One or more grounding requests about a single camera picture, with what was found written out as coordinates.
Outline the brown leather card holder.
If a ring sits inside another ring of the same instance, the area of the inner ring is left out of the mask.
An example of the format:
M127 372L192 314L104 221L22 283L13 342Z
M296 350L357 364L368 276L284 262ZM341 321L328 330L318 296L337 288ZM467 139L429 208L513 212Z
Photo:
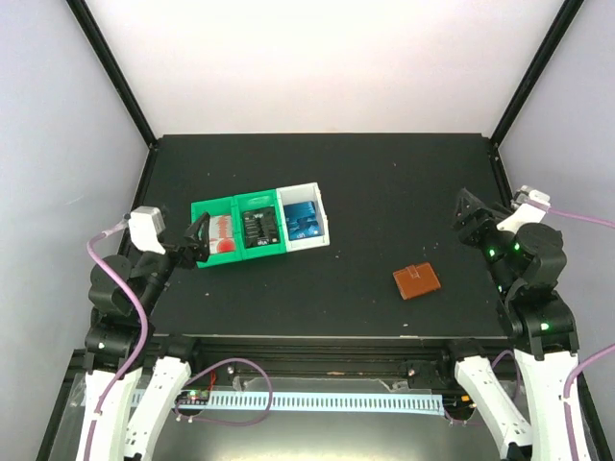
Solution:
M428 262L409 265L393 273L403 300L414 299L441 288L441 283Z

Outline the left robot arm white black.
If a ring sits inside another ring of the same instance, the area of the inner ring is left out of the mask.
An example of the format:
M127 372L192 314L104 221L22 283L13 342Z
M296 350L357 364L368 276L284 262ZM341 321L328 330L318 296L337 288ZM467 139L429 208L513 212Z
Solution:
M154 332L150 315L175 270L208 261L209 222L204 212L181 243L165 244L161 211L140 206L87 242L95 263L88 291L95 320L85 338L86 410L77 459L151 459L181 388L205 375L207 361L196 353L195 340L171 336L131 406Z

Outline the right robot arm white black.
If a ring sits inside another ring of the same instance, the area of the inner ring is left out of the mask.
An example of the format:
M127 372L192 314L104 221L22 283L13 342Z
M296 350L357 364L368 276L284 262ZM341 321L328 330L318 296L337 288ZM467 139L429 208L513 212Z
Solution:
M576 321L556 291L567 256L562 233L543 221L549 207L549 195L528 186L510 208L487 206L467 189L456 199L453 228L462 244L484 256L529 413L517 408L471 339L452 343L436 372L443 384L466 391L503 460L590 457L578 397Z

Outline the red white cards stack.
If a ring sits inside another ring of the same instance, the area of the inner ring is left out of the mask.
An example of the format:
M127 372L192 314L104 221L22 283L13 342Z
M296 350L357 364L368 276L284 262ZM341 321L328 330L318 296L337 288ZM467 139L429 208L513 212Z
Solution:
M209 250L211 255L233 253L236 250L231 214L210 217Z

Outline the black vip cards stack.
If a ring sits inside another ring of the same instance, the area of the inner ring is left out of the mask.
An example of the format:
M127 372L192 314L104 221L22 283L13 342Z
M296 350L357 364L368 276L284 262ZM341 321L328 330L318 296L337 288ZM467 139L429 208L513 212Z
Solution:
M280 242L277 215L272 206L244 211L242 224L244 245L247 249Z

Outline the blue cards stack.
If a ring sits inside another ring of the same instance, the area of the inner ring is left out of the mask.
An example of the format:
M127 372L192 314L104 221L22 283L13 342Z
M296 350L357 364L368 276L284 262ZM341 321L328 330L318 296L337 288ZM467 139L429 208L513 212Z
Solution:
M322 235L313 201L284 205L283 212L290 241Z

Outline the green bin left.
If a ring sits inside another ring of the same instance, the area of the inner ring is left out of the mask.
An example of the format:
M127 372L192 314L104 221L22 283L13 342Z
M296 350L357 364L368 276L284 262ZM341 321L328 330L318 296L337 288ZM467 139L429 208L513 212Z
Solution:
M234 196L194 202L191 204L191 218L195 221L204 212L209 220L209 259L198 262L200 269L239 262L243 259L239 249L239 230L234 223L237 211Z

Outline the green bin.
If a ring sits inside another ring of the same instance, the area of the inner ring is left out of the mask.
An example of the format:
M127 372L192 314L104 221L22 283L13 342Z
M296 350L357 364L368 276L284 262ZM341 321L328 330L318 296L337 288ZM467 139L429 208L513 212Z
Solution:
M239 230L234 223L237 211L234 196L194 202L191 204L191 218L195 221L204 212L209 220L209 259L198 262L200 269L239 262L243 259L239 249Z
M283 218L276 189L234 196L235 242L241 258L286 252Z

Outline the green bin middle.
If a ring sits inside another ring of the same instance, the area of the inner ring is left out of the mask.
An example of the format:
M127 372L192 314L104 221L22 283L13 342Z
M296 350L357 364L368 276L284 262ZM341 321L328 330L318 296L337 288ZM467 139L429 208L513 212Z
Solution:
M234 196L235 242L241 258L286 252L283 218L276 189Z

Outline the white bin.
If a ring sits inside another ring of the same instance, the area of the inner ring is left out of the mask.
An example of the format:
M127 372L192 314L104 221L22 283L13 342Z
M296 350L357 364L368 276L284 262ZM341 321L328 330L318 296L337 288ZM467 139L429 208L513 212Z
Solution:
M329 223L317 182L276 189L288 253L330 245Z

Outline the small circuit board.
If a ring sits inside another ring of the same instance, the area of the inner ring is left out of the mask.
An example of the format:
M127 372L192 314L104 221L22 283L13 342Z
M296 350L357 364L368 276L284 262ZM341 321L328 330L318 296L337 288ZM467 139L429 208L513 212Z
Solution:
M209 401L209 390L183 390L176 397L178 406L204 406Z

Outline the black aluminium rail front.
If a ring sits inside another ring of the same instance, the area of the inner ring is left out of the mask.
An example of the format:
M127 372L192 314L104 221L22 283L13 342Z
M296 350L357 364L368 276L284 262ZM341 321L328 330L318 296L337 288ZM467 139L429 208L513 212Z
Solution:
M141 356L147 371L165 354L187 358L194 373L239 357L256 362L271 377L408 379L446 387L453 379L454 353L465 347L490 360L512 349L503 338L156 335Z

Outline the right black frame post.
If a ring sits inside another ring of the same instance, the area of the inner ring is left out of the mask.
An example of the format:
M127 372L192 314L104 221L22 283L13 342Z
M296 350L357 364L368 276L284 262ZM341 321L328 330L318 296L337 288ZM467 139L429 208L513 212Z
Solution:
M503 115L490 136L490 142L499 148L547 68L558 45L574 22L583 0L565 0L555 15L547 33L540 42L527 70L509 100Z

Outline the black frame post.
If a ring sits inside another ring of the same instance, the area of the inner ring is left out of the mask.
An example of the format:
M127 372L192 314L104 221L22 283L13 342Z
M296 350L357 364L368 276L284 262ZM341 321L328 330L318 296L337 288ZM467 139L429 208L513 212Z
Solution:
M490 136L490 142L499 148L547 68L558 45L574 22L583 0L565 0L555 15L547 33L540 42L527 70L509 100L503 115Z
M132 118L146 146L148 148L156 147L158 145L158 139L148 123L138 100L87 2L84 0L67 0L66 4L77 20L90 47L105 70L113 88Z

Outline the left black frame post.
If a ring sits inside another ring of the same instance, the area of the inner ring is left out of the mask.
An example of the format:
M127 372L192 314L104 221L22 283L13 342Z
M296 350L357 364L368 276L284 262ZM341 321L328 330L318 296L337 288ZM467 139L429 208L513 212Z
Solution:
M77 20L90 47L105 70L113 88L132 118L146 146L148 148L156 147L158 145L158 139L148 123L138 100L87 2L84 0L67 0L66 4Z

